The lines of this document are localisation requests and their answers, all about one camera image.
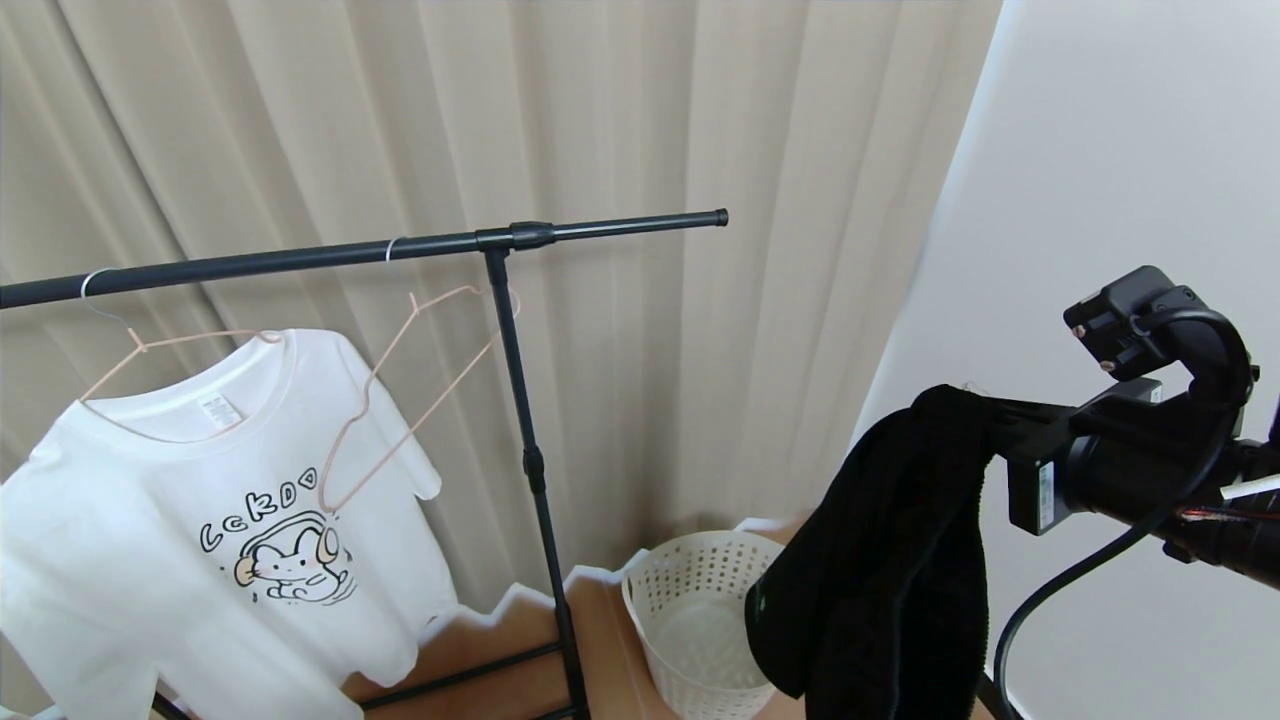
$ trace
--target perforated basket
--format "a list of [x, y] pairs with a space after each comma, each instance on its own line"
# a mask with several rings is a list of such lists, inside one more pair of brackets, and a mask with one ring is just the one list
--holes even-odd
[[695, 533], [627, 570], [622, 598], [649, 674], [684, 720], [746, 720], [773, 696], [746, 642], [742, 602], [780, 552], [751, 533]]

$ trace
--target empty hanger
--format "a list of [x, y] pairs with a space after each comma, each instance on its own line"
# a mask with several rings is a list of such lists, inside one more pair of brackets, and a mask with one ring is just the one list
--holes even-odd
[[[392, 241], [389, 241], [387, 243], [387, 258], [385, 258], [387, 263], [390, 263], [390, 260], [392, 260], [392, 247], [396, 246], [396, 241], [397, 240], [399, 240], [399, 238], [392, 240]], [[494, 338], [495, 338], [497, 333], [494, 333], [494, 336], [489, 337], [489, 342], [484, 347], [480, 348], [480, 352], [477, 352], [476, 356], [472, 357], [470, 363], [467, 363], [466, 368], [462, 368], [462, 372], [458, 373], [458, 377], [453, 378], [453, 382], [449, 383], [449, 387], [444, 388], [444, 392], [442, 392], [440, 396], [435, 398], [435, 402], [431, 402], [431, 406], [426, 409], [426, 413], [422, 413], [422, 416], [419, 418], [417, 421], [415, 421], [412, 425], [410, 425], [408, 432], [404, 433], [404, 436], [401, 437], [396, 442], [396, 445], [392, 446], [392, 448], [387, 452], [387, 455], [383, 455], [381, 460], [379, 460], [372, 466], [372, 469], [370, 469], [367, 473], [365, 473], [365, 475], [362, 478], [360, 478], [360, 480], [355, 484], [355, 487], [352, 487], [349, 491], [347, 491], [347, 495], [342, 496], [338, 500], [338, 502], [335, 502], [333, 505], [330, 505], [325, 500], [325, 488], [326, 488], [326, 486], [329, 483], [329, 470], [333, 466], [333, 460], [338, 455], [338, 448], [342, 446], [342, 441], [346, 439], [347, 432], [361, 418], [364, 418], [365, 415], [369, 414], [369, 407], [372, 404], [372, 400], [370, 397], [370, 389], [374, 386], [374, 380], [378, 379], [378, 372], [381, 370], [383, 363], [387, 361], [387, 357], [390, 356], [392, 350], [396, 348], [396, 346], [399, 343], [401, 338], [404, 337], [404, 333], [408, 331], [410, 325], [412, 325], [413, 322], [417, 320], [419, 315], [421, 315], [424, 310], [426, 310], [428, 307], [431, 307], [436, 302], [440, 302], [443, 300], [453, 297], [454, 295], [458, 295], [461, 292], [468, 292], [468, 291], [471, 293], [474, 293], [474, 295], [484, 295], [484, 292], [481, 290], [479, 290], [477, 287], [470, 286], [470, 284], [465, 284], [462, 287], [456, 287], [456, 288], [445, 292], [444, 295], [439, 295], [439, 296], [433, 297], [431, 300], [428, 300], [426, 302], [419, 305], [417, 297], [413, 295], [412, 291], [410, 291], [408, 300], [410, 300], [410, 305], [412, 306], [412, 310], [410, 311], [408, 319], [406, 319], [404, 324], [401, 325], [399, 332], [396, 333], [396, 337], [392, 340], [392, 343], [389, 346], [387, 346], [387, 350], [383, 351], [383, 356], [378, 359], [378, 363], [374, 365], [374, 369], [369, 372], [369, 379], [365, 380], [365, 388], [364, 388], [364, 400], [365, 400], [365, 404], [364, 404], [364, 406], [361, 407], [360, 413], [356, 416], [353, 416], [352, 419], [349, 419], [346, 423], [343, 423], [342, 429], [338, 430], [338, 437], [333, 441], [333, 446], [329, 448], [329, 456], [325, 457], [324, 468], [320, 470], [320, 482], [319, 482], [319, 486], [317, 486], [319, 489], [316, 492], [317, 492], [317, 497], [319, 497], [319, 501], [320, 501], [320, 509], [324, 510], [325, 512], [329, 512], [332, 515], [332, 514], [337, 512], [338, 510], [340, 510], [343, 505], [347, 505], [347, 502], [352, 497], [355, 497], [355, 495], [357, 492], [360, 492], [360, 488], [365, 487], [365, 483], [367, 483], [378, 473], [378, 470], [380, 470], [383, 468], [383, 465], [385, 465], [387, 461], [390, 460], [393, 455], [396, 455], [396, 451], [398, 451], [402, 445], [404, 445], [406, 442], [408, 442], [408, 439], [411, 437], [413, 437], [413, 433], [417, 432], [417, 428], [421, 427], [421, 424], [425, 423], [426, 419], [431, 416], [431, 413], [434, 413], [435, 409], [439, 407], [440, 404], [444, 402], [444, 398], [448, 397], [451, 392], [453, 392], [453, 388], [458, 387], [458, 383], [462, 382], [462, 378], [467, 377], [467, 373], [470, 373], [471, 369], [475, 368], [476, 364], [480, 363], [480, 359], [484, 357], [485, 354], [489, 352], [489, 350], [493, 347]], [[512, 290], [511, 291], [511, 297], [515, 300], [515, 305], [516, 305], [513, 316], [518, 318], [520, 316], [520, 296], [516, 295], [515, 290]]]
[[116, 363], [116, 365], [114, 368], [111, 368], [110, 370], [108, 370], [108, 373], [105, 375], [102, 375], [102, 379], [97, 380], [96, 383], [92, 384], [92, 387], [90, 387], [87, 391], [84, 391], [84, 395], [81, 396], [81, 402], [84, 402], [86, 400], [88, 400], [90, 396], [92, 396], [93, 392], [97, 391], [97, 388], [102, 387], [102, 383], [105, 383], [106, 380], [111, 379], [116, 373], [120, 372], [122, 368], [124, 368], [125, 365], [128, 365], [134, 357], [137, 357], [138, 355], [142, 355], [143, 352], [146, 352], [148, 350], [156, 348], [156, 347], [164, 347], [166, 345], [179, 345], [179, 343], [188, 342], [188, 341], [192, 341], [192, 340], [204, 340], [206, 337], [257, 336], [262, 342], [270, 342], [270, 343], [280, 342], [282, 340], [284, 340], [283, 336], [280, 336], [279, 333], [274, 333], [274, 332], [262, 332], [262, 331], [216, 331], [216, 332], [211, 332], [211, 333], [189, 334], [189, 336], [184, 336], [184, 337], [175, 337], [175, 338], [170, 338], [170, 340], [160, 340], [160, 341], [155, 341], [155, 342], [142, 342], [142, 338], [140, 338], [138, 333], [133, 331], [133, 325], [131, 325], [128, 320], [125, 320], [124, 318], [122, 318], [119, 315], [113, 315], [111, 313], [108, 313], [105, 310], [99, 310], [88, 300], [88, 295], [87, 295], [88, 283], [95, 277], [97, 277], [101, 273], [106, 273], [109, 270], [118, 270], [118, 269], [119, 268], [101, 268], [99, 270], [93, 270], [92, 273], [84, 275], [84, 282], [81, 283], [81, 300], [84, 301], [84, 305], [88, 305], [90, 310], [97, 313], [99, 315], [102, 315], [102, 316], [106, 316], [106, 318], [111, 318], [113, 320], [115, 320], [115, 322], [120, 323], [122, 325], [124, 325], [124, 329], [129, 333], [129, 337], [133, 338], [133, 342], [137, 345], [137, 347], [134, 347], [132, 352], [129, 352], [128, 355], [125, 355], [124, 360], [120, 360], [119, 363]]

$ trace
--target white cable tie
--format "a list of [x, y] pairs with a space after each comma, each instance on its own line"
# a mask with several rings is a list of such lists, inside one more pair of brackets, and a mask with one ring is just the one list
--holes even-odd
[[1222, 493], [1222, 500], [1236, 500], [1239, 497], [1249, 497], [1251, 495], [1258, 495], [1260, 492], [1271, 492], [1280, 489], [1280, 474], [1267, 475], [1266, 478], [1258, 478], [1256, 480], [1249, 480], [1247, 483], [1235, 483], [1221, 488], [1219, 492]]

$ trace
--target cartoon mouse graphic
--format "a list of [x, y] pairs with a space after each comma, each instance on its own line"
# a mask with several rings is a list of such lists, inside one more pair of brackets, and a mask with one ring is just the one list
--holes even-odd
[[[279, 543], [284, 538], [271, 539]], [[256, 543], [236, 564], [236, 582], [248, 587], [255, 580], [268, 580], [266, 597], [276, 600], [324, 602], [338, 598], [348, 589], [348, 571], [334, 573], [329, 568], [338, 559], [338, 533], [333, 528], [306, 527], [285, 550], [268, 542]]]

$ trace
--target white wall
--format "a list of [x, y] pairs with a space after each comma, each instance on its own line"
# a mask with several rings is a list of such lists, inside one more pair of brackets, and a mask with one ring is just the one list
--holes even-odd
[[[1280, 3], [1009, 1], [910, 299], [860, 429], [936, 383], [1075, 405], [1108, 384], [1061, 311], [1149, 263], [1244, 334], [1280, 391]], [[1162, 379], [1176, 382], [1185, 374]], [[1166, 388], [1166, 395], [1172, 391]], [[1028, 593], [1123, 530], [1007, 524], [983, 538], [992, 644]], [[1274, 717], [1280, 593], [1148, 539], [1042, 607], [1011, 656], [1036, 720]]]

